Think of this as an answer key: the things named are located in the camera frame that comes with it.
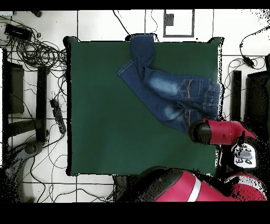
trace jeans pocket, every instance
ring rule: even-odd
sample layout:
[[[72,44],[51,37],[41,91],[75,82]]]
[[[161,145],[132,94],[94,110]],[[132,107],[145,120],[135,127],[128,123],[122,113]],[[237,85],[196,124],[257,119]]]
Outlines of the jeans pocket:
[[[199,99],[203,79],[184,79],[178,90],[183,99]]]
[[[200,120],[201,116],[198,113],[198,110],[196,109],[187,109],[184,113],[183,117],[183,124],[185,129],[188,131],[189,127],[196,122],[197,120]]]

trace white tile floor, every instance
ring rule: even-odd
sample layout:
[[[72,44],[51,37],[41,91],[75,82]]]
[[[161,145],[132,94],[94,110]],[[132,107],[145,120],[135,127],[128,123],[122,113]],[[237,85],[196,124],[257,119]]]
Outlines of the white tile floor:
[[[163,10],[146,10],[146,22],[144,23],[145,10],[131,10],[131,11],[115,11],[119,16],[123,25],[130,34],[132,33],[147,33],[155,32],[158,35],[159,41],[200,41],[206,42],[213,36],[222,36],[225,38],[222,55],[222,82],[228,74],[229,63],[236,58],[239,58],[239,44],[241,40],[267,25],[269,21],[259,10],[195,10],[195,36],[194,38],[163,38]],[[173,10],[170,13],[175,15],[181,14],[181,10]],[[41,33],[41,40],[50,41],[56,44],[60,50],[64,48],[63,38],[65,36],[77,36],[81,41],[123,41],[126,37],[126,32],[113,15],[112,11],[43,11],[41,18],[35,17],[31,12],[16,12],[13,16],[14,20],[21,22],[29,27],[35,28]],[[270,53],[270,31],[262,32],[258,35],[248,37],[243,45],[243,54],[251,55],[255,58],[257,55],[267,55]],[[258,62],[260,67],[263,65],[262,61]],[[239,67],[243,74],[243,89],[245,88],[245,78],[247,74],[255,72],[246,65]],[[36,83],[36,73],[26,72],[25,81],[29,84]],[[49,74],[47,85],[47,97],[52,98],[54,92],[58,92],[57,79]],[[32,88],[24,83],[24,89]],[[245,91],[242,91],[242,99],[244,102]],[[24,101],[28,105],[31,114],[35,117],[35,95],[31,91],[26,91]],[[64,98],[61,98],[63,105],[62,110],[65,110],[66,104]],[[223,111],[227,116],[229,114],[230,97],[224,100]],[[242,104],[242,117],[244,112],[244,104]],[[22,115],[13,115],[13,117],[29,118],[27,111]],[[50,104],[47,106],[47,128],[49,129],[55,122],[52,115]],[[13,122],[20,121],[20,119],[13,118]],[[34,134],[34,132],[18,135],[9,140],[10,144],[16,146],[25,139]],[[57,140],[61,134],[58,126],[55,125],[51,130],[51,139],[53,142]],[[49,151],[53,149],[54,145],[49,147]],[[67,154],[67,137],[64,137],[50,154],[53,162],[62,155]],[[50,162],[48,149],[44,149],[37,157],[33,174],[36,178],[46,183],[46,191],[41,197],[40,201],[45,200],[49,194],[51,183],[54,183],[53,198],[56,199],[60,193],[67,193],[75,191],[76,189],[84,189],[90,194],[98,196],[107,196],[113,189],[113,180],[111,176],[107,175],[79,175],[78,177],[67,176],[65,169],[54,168],[52,176],[53,165]],[[24,170],[24,191],[25,195],[34,196],[36,199],[40,196],[44,187],[37,183],[29,174],[33,159],[27,161]],[[66,167],[66,156],[61,156],[55,163],[59,167]],[[71,194],[61,195],[57,197],[56,202],[91,202],[95,197],[87,195],[82,190],[73,192]]]

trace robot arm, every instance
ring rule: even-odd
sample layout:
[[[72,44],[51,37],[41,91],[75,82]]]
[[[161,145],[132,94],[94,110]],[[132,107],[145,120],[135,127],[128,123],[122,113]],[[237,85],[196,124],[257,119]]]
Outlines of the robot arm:
[[[232,178],[231,197],[237,201],[266,200],[269,183],[269,149],[258,136],[239,122],[201,120],[190,127],[190,138],[196,143],[226,145],[225,183]]]
[[[202,120],[190,127],[196,143],[227,145],[231,172],[225,181],[180,169],[157,169],[145,175],[118,202],[266,200],[265,168],[270,156],[257,136],[238,122]]]

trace jeans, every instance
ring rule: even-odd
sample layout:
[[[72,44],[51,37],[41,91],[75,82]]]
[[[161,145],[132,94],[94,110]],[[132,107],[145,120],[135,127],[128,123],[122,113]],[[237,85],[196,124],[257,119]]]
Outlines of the jeans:
[[[188,133],[203,118],[218,118],[220,85],[209,78],[150,69],[153,34],[130,38],[132,59],[118,72],[130,89],[163,124]]]

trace green table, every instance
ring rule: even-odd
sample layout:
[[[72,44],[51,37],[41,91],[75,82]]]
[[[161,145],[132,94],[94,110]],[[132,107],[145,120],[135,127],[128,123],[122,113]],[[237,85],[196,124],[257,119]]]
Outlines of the green table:
[[[71,175],[140,174],[153,166],[214,174],[215,147],[195,144],[188,135],[161,124],[117,75],[131,59],[129,42],[68,40]],[[155,43],[151,66],[217,80],[220,43],[221,38],[210,43]]]

